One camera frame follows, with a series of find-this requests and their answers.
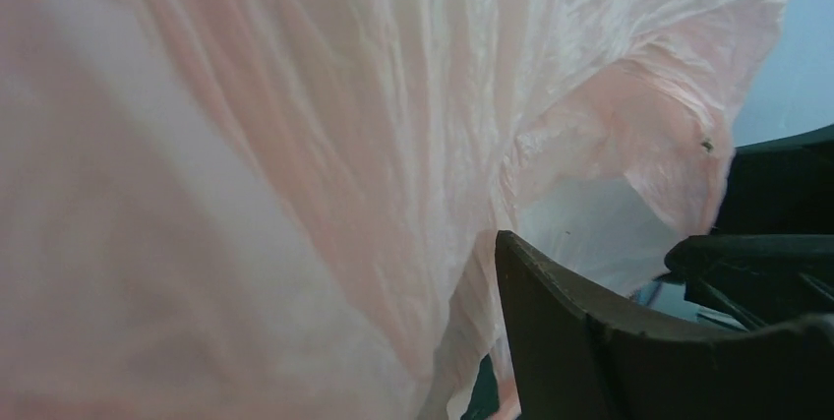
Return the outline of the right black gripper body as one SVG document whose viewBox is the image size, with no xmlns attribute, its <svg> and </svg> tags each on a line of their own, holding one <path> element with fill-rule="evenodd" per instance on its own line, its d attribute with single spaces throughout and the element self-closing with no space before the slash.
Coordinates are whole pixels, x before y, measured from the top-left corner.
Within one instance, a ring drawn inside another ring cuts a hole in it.
<svg viewBox="0 0 834 420">
<path fill-rule="evenodd" d="M 664 260 L 685 300 L 748 330 L 833 312 L 833 128 L 739 147 L 710 232 Z"/>
</svg>

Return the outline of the pink plastic bag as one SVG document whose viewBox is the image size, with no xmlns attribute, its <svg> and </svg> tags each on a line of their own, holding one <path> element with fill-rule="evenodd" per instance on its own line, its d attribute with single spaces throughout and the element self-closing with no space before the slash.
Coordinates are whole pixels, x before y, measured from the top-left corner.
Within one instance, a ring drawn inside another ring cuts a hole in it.
<svg viewBox="0 0 834 420">
<path fill-rule="evenodd" d="M 2 417 L 517 414 L 498 231 L 659 275 L 787 1 L 1 0 Z"/>
</svg>

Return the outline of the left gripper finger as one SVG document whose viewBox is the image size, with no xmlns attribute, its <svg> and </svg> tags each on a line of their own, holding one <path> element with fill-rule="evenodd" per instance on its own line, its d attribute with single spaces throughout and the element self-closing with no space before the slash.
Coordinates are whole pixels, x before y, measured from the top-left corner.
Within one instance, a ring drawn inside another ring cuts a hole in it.
<svg viewBox="0 0 834 420">
<path fill-rule="evenodd" d="M 833 320 L 733 332 L 639 306 L 509 231 L 496 272 L 525 419 L 829 419 Z"/>
</svg>

